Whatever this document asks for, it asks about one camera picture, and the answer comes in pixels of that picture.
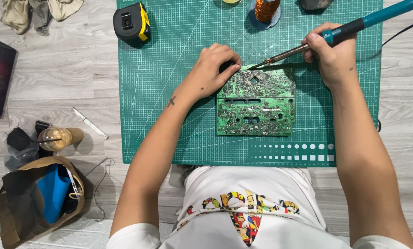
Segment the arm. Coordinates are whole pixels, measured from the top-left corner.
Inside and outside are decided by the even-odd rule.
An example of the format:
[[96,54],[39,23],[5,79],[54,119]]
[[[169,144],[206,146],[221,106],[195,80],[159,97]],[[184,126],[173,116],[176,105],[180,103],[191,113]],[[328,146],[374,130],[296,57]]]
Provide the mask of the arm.
[[316,35],[337,24],[325,23],[303,43],[318,58],[323,82],[331,90],[337,172],[348,203],[351,245],[366,235],[381,235],[413,248],[413,238],[403,215],[394,166],[375,129],[356,69],[356,37],[334,48]]
[[[220,74],[220,65],[229,60],[233,60],[235,65]],[[157,197],[170,169],[188,111],[199,99],[222,87],[240,67],[239,55],[226,45],[215,43],[201,51],[193,69],[172,94],[129,166],[110,236],[137,223],[159,227]]]

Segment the fabric pile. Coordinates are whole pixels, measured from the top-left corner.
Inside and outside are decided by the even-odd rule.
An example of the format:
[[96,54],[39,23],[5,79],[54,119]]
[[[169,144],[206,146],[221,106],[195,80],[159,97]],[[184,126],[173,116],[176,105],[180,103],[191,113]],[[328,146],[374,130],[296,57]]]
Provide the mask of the fabric pile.
[[48,24],[53,17],[62,21],[76,13],[83,0],[2,0],[4,10],[0,19],[14,28],[16,34],[23,34],[29,26],[29,12],[32,9],[32,23],[36,32],[48,36]]

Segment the person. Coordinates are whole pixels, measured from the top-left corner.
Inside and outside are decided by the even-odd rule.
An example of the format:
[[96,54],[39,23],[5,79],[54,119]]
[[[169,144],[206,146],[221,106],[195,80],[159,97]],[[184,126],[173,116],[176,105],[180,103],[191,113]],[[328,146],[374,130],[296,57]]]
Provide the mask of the person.
[[[318,61],[333,98],[337,173],[348,203],[353,248],[413,249],[397,177],[371,119],[356,69],[356,36],[330,47],[318,33],[302,44]],[[219,73],[219,66],[234,65]],[[349,248],[329,234],[307,170],[203,166],[185,180],[186,195],[174,231],[159,236],[158,193],[169,171],[184,119],[192,105],[213,94],[241,67],[228,46],[204,48],[174,90],[134,156],[122,188],[107,248]]]

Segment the wooden floor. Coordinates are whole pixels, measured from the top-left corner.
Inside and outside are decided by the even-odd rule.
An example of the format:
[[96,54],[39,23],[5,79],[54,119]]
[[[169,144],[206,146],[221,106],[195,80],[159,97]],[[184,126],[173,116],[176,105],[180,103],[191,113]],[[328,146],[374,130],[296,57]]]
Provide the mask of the wooden floor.
[[[385,0],[384,6],[396,2]],[[7,109],[0,118],[0,187],[6,173],[4,138],[11,129],[20,126],[33,131],[38,119],[59,127],[80,127],[85,131],[82,143],[77,149],[70,146],[60,155],[71,159],[84,174],[105,157],[115,159],[96,195],[107,217],[112,218],[128,169],[121,160],[117,38],[112,22],[115,9],[115,0],[86,0],[67,20],[52,21],[48,37],[39,36],[32,29],[17,36],[0,22],[0,41],[19,52]],[[413,11],[385,22],[383,40],[412,23]],[[72,106],[110,138],[102,139],[82,123],[71,113]],[[380,134],[394,162],[403,210],[413,232],[413,29],[383,49],[380,120]],[[102,172],[99,167],[88,176],[85,187],[89,195]],[[346,200],[335,169],[310,172],[329,231],[347,235]],[[181,206],[184,191],[169,186],[167,179],[159,195],[160,221],[174,223],[174,212]],[[98,218],[100,212],[88,204],[83,215]]]

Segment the tape measure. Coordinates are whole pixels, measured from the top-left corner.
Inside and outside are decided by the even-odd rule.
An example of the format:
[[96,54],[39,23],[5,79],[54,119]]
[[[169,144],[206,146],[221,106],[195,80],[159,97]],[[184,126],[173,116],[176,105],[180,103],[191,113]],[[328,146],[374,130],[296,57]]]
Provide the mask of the tape measure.
[[145,42],[151,38],[150,22],[142,2],[116,10],[113,25],[116,36],[129,45]]

